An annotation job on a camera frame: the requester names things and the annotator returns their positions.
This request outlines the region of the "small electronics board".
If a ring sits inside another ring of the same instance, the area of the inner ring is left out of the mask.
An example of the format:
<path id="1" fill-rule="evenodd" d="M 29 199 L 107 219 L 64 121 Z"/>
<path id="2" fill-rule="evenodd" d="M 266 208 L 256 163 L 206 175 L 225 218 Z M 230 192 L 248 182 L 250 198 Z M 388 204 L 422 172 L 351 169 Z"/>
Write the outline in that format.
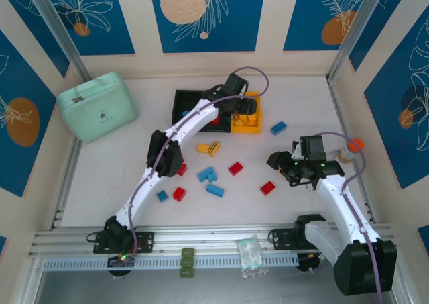
<path id="1" fill-rule="evenodd" d="M 317 272 L 325 267 L 332 268 L 332 263 L 322 252 L 311 252 L 298 254 L 298 267 L 300 272 Z"/>
<path id="2" fill-rule="evenodd" d="M 118 254 L 107 261 L 108 272 L 114 277 L 124 277 L 135 266 L 135 259 L 131 254 Z"/>

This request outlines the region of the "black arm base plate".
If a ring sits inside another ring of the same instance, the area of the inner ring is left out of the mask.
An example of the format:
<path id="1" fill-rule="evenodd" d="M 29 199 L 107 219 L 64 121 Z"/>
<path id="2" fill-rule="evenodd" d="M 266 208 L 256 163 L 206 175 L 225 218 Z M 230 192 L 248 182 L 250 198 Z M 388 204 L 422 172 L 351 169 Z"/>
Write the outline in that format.
<path id="1" fill-rule="evenodd" d="M 310 228 L 310 239 L 306 229 L 278 228 L 270 231 L 268 238 L 275 250 L 334 250 L 338 242 L 332 235 L 324 235 Z"/>
<path id="2" fill-rule="evenodd" d="M 153 232 L 136 232 L 137 253 L 152 253 L 154 243 Z M 110 233 L 97 232 L 93 241 L 94 254 L 131 254 L 134 250 L 134 237 L 130 230 L 124 236 L 115 239 Z"/>

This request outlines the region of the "mint green zip case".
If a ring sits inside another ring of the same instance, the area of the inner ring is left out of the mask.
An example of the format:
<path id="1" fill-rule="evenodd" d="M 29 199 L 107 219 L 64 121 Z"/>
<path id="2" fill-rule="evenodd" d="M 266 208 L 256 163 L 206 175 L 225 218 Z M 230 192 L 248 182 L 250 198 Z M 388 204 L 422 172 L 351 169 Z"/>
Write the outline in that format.
<path id="1" fill-rule="evenodd" d="M 59 94 L 57 103 L 66 125 L 84 143 L 93 142 L 139 116 L 133 95 L 117 72 Z"/>

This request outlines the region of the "blue L-shaped lego piece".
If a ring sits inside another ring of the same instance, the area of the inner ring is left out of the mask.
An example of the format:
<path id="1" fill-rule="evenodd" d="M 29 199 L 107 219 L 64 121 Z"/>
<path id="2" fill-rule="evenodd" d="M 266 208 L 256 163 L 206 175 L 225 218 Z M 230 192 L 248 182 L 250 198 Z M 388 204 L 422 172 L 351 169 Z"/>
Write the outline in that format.
<path id="1" fill-rule="evenodd" d="M 213 167 L 208 167 L 207 169 L 198 173 L 197 177 L 200 182 L 207 180 L 208 182 L 212 183 L 217 180 L 217 174 Z"/>

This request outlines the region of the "small bottle orange cap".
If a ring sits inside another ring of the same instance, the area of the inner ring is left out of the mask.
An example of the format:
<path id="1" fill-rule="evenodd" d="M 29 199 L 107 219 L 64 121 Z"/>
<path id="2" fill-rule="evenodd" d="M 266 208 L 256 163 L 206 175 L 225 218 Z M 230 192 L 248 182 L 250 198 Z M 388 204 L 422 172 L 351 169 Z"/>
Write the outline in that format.
<path id="1" fill-rule="evenodd" d="M 363 150 L 365 144 L 359 138 L 353 138 L 347 145 L 339 152 L 337 158 L 343 164 L 349 164 L 360 154 L 359 150 Z"/>

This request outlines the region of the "aluminium frame post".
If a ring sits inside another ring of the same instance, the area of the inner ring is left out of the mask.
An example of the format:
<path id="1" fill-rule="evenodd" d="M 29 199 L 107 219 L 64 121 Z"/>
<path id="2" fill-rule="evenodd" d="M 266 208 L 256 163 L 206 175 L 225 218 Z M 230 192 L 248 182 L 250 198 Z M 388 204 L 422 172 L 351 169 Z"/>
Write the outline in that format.
<path id="1" fill-rule="evenodd" d="M 83 81 L 92 79 L 80 53 L 50 0 L 32 0 L 69 63 Z"/>
<path id="2" fill-rule="evenodd" d="M 352 49 L 355 47 L 357 40 L 362 34 L 369 18 L 375 10 L 379 0 L 362 0 L 359 9 L 355 15 L 355 18 L 346 33 L 342 44 L 339 46 L 338 52 L 334 58 L 334 61 L 328 70 L 326 75 L 327 83 L 333 84 L 333 81 L 339 76 L 345 62 L 348 60 Z"/>

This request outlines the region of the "yellow plastic bin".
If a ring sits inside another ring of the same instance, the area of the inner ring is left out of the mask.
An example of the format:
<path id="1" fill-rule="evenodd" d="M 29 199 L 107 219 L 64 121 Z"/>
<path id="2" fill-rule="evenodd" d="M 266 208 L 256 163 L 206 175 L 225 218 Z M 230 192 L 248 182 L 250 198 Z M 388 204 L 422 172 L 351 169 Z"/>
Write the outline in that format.
<path id="1" fill-rule="evenodd" d="M 257 101 L 257 114 L 260 116 L 260 121 L 259 121 L 259 125 L 258 126 L 241 126 L 241 127 L 237 127 L 234 126 L 234 118 L 236 115 L 239 114 L 235 114 L 231 116 L 231 132 L 232 133 L 240 133 L 240 134 L 259 134 L 261 131 L 261 126 L 263 123 L 263 114 L 262 114 L 262 109 L 261 109 L 261 97 L 257 97 L 255 98 Z"/>

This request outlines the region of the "clear plastic bag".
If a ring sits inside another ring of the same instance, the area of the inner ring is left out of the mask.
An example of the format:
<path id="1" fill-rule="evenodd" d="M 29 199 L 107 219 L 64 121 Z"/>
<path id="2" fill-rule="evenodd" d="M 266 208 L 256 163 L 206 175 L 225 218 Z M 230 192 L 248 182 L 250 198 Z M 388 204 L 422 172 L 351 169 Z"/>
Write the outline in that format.
<path id="1" fill-rule="evenodd" d="M 250 279 L 266 275 L 269 272 L 264 259 L 262 248 L 256 235 L 237 242 L 241 261 L 243 279 Z"/>

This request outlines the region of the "aluminium mounting rail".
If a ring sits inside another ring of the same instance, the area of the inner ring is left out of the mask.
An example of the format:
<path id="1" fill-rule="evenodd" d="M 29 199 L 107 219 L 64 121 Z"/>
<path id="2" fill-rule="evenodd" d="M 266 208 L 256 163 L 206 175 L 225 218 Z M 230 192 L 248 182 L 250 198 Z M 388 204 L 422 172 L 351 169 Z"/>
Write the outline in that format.
<path id="1" fill-rule="evenodd" d="M 224 225 L 182 227 L 139 227 L 137 231 L 153 232 L 152 256 L 175 256 L 182 248 L 191 247 L 204 255 L 235 254 L 237 241 L 257 236 L 262 248 L 272 253 L 268 234 L 273 229 L 292 228 L 291 223 L 274 225 Z M 30 258 L 95 257 L 93 245 L 86 237 L 98 227 L 59 227 L 35 233 L 29 249 Z"/>

